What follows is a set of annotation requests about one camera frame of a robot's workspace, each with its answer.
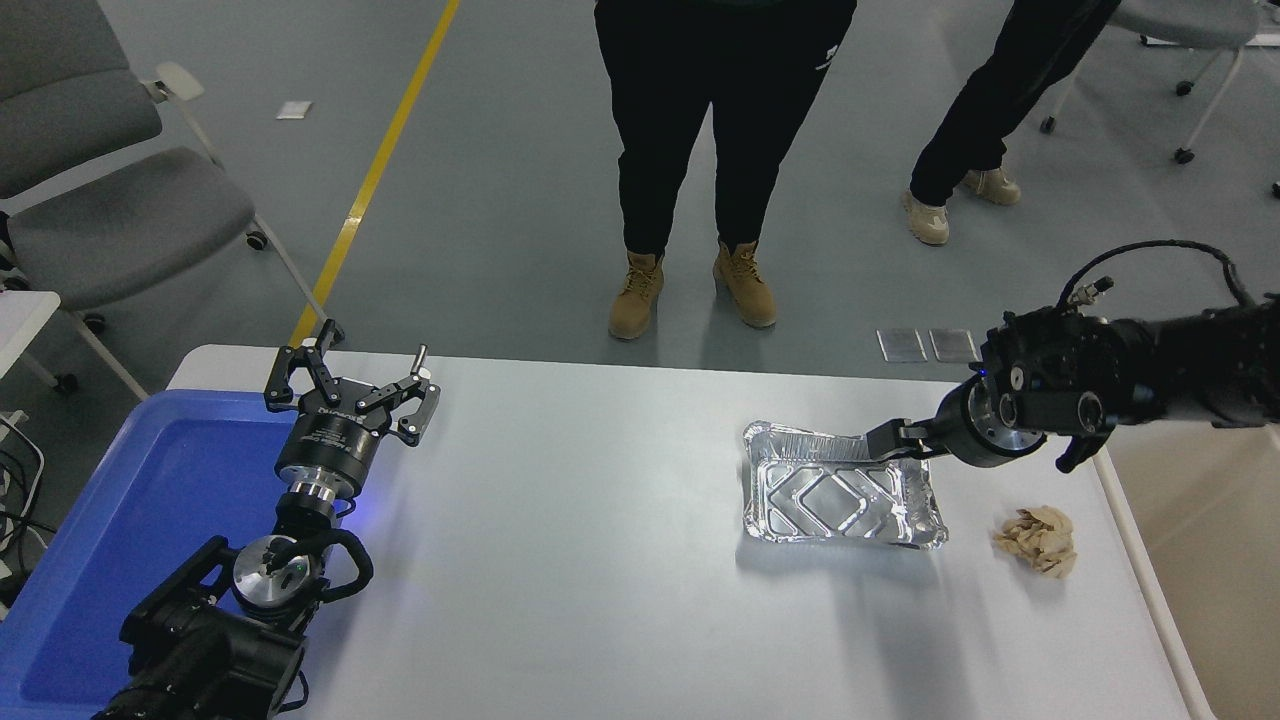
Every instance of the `small white card on floor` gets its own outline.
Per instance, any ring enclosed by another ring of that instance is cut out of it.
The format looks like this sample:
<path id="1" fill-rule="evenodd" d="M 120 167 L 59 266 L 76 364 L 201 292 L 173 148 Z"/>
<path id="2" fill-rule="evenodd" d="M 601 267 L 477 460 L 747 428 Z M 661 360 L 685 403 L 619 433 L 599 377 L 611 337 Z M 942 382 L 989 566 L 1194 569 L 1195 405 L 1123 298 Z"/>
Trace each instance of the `small white card on floor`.
<path id="1" fill-rule="evenodd" d="M 978 359 L 969 331 L 929 331 L 929 341 L 938 363 L 973 363 Z"/>
<path id="2" fill-rule="evenodd" d="M 278 120 L 301 120 L 307 117 L 307 110 L 311 109 L 310 100 L 289 100 L 284 105 L 280 105 L 280 111 L 275 114 Z"/>
<path id="3" fill-rule="evenodd" d="M 928 363 L 920 333 L 910 328 L 876 331 L 886 363 Z"/>

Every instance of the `snack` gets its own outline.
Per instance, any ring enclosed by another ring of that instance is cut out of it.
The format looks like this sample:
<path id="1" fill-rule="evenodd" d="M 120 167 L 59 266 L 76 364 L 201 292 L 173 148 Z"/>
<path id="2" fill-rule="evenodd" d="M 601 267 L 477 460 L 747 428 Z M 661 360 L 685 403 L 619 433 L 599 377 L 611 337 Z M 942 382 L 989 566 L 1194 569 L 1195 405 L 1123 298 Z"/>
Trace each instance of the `snack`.
<path id="1" fill-rule="evenodd" d="M 1050 578 L 1065 578 L 1075 568 L 1071 519 L 1061 510 L 1042 505 L 1019 509 L 995 536 L 996 546 L 1021 557 L 1032 569 Z"/>

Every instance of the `black pants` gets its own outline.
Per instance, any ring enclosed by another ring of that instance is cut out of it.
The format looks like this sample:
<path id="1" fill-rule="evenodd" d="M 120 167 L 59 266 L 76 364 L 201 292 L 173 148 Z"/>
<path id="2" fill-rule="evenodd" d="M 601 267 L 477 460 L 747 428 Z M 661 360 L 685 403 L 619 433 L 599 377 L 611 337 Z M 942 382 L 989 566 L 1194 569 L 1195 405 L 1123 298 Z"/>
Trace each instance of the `black pants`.
<path id="1" fill-rule="evenodd" d="M 764 209 L 856 0 L 765 9 L 600 0 L 595 27 L 622 136 L 627 250 L 662 255 L 698 131 L 713 108 L 716 224 L 731 249 L 760 237 Z"/>
<path id="2" fill-rule="evenodd" d="M 992 170 L 1048 86 L 1071 74 L 1120 0 L 1014 0 L 987 64 L 969 76 L 911 173 L 911 195 L 946 205 L 968 170 Z"/>

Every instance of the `aluminum foil tray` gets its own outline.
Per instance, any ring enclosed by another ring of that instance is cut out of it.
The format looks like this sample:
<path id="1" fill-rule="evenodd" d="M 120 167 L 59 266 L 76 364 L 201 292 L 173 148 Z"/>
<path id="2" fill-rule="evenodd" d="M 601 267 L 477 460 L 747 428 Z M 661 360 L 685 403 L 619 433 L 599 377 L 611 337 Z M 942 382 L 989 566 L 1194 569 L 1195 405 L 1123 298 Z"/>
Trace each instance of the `aluminum foil tray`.
<path id="1" fill-rule="evenodd" d="M 751 478 L 742 523 L 771 542 L 876 542 L 933 550 L 947 527 L 927 460 L 872 462 L 861 437 L 756 420 L 742 434 Z"/>

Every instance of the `beige sneaker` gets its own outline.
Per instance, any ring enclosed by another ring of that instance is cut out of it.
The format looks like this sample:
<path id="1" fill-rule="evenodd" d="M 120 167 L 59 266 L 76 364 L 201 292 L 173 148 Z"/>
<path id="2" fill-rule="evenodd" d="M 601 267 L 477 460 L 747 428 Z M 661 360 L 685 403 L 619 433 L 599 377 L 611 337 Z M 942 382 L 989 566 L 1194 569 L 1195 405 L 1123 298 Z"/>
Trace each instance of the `beige sneaker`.
<path id="1" fill-rule="evenodd" d="M 1023 197 L 1023 190 L 1002 167 L 995 170 L 969 170 L 961 182 L 978 197 L 996 205 L 1016 205 Z"/>
<path id="2" fill-rule="evenodd" d="M 728 286 L 744 323 L 753 328 L 767 328 L 778 320 L 778 309 L 773 304 L 773 292 L 760 279 L 760 269 L 755 265 L 756 245 L 759 241 L 739 245 L 730 255 L 728 246 L 721 242 L 712 275 Z"/>
<path id="3" fill-rule="evenodd" d="M 902 193 L 902 209 L 906 210 L 906 227 L 924 245 L 946 245 L 951 234 L 947 224 L 947 209 L 925 205 L 908 190 Z"/>
<path id="4" fill-rule="evenodd" d="M 662 292 L 662 260 L 627 251 L 627 281 L 609 310 L 609 334 L 635 340 L 649 329 L 650 306 Z"/>

